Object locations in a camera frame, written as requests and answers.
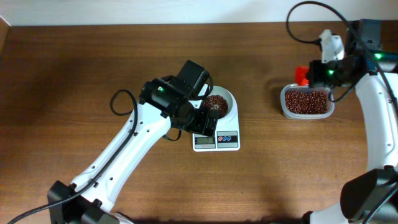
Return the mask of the orange measuring scoop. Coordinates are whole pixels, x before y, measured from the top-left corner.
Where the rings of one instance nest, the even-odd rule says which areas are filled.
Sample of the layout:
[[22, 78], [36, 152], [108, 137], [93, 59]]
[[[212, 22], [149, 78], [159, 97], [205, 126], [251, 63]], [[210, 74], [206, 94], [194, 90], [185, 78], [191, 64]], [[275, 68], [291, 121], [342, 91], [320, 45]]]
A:
[[307, 79], [307, 73], [309, 71], [309, 67], [298, 66], [295, 70], [295, 82], [299, 86], [305, 86], [309, 84], [309, 80]]

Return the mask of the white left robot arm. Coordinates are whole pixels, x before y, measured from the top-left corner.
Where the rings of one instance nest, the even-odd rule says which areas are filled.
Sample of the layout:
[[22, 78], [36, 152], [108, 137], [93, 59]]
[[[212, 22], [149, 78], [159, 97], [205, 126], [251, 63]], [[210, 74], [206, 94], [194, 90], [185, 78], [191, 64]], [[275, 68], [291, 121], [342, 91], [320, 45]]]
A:
[[192, 105], [213, 90], [211, 78], [189, 82], [177, 77], [145, 83], [122, 130], [100, 156], [70, 185], [60, 181], [48, 192], [52, 223], [132, 223], [120, 212], [111, 213], [116, 199], [149, 149], [172, 128], [212, 136], [218, 112]]

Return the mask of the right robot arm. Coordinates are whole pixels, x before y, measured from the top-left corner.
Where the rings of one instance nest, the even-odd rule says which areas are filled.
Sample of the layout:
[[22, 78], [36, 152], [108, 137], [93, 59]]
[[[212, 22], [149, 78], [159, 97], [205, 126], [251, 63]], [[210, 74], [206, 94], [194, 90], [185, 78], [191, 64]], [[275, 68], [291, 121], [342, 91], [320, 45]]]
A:
[[397, 54], [381, 49], [381, 23], [348, 24], [348, 38], [324, 30], [310, 62], [310, 87], [348, 86], [363, 111], [368, 143], [367, 171], [345, 183], [340, 201], [307, 212], [303, 223], [397, 223]]

